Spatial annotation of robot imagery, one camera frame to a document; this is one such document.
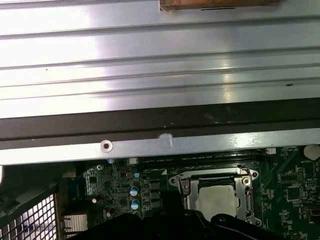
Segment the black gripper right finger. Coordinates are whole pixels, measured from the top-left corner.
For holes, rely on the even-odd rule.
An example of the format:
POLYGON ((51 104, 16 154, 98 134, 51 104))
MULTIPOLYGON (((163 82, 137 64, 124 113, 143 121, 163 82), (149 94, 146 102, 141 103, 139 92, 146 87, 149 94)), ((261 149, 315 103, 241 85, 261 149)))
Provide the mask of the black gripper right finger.
POLYGON ((234 214, 242 201, 233 191, 202 191, 195 206, 186 209, 186 197, 172 192, 172 238, 179 240, 294 240, 296 236, 282 236, 260 228, 254 219, 241 220, 234 214))

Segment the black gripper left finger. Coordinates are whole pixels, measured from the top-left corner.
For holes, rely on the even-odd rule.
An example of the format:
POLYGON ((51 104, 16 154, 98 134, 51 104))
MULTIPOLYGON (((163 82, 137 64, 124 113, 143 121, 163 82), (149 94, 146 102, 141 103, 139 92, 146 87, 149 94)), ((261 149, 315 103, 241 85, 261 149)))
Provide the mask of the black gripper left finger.
POLYGON ((173 193, 163 191, 160 208, 147 213, 143 218, 124 213, 99 225, 72 236, 71 240, 171 240, 168 217, 173 209, 173 193))

